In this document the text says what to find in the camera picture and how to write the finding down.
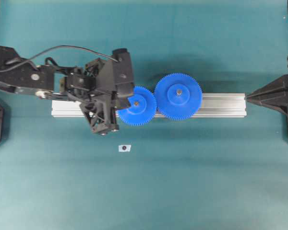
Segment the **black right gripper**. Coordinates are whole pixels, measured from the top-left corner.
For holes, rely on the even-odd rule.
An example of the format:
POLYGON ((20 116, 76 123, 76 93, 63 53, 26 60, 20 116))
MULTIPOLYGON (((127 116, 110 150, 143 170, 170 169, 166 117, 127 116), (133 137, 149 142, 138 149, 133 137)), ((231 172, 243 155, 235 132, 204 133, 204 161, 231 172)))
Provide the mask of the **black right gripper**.
POLYGON ((277 92, 288 91, 288 74, 283 75, 269 84, 255 90, 247 95, 247 102, 255 104, 257 106, 266 107, 287 116, 288 123, 288 99, 283 96, 280 97, 267 97, 263 95, 272 94, 277 92))

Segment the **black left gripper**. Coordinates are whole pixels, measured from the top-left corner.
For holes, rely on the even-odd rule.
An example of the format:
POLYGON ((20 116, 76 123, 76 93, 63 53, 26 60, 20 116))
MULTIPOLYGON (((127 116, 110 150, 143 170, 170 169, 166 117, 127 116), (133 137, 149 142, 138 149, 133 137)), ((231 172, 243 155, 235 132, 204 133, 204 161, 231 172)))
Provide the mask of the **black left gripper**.
POLYGON ((60 93, 68 100, 80 103, 80 110, 94 134, 106 135, 119 130, 116 110, 131 106, 128 94, 120 93, 120 61, 97 58, 84 68, 59 66, 65 75, 60 93))

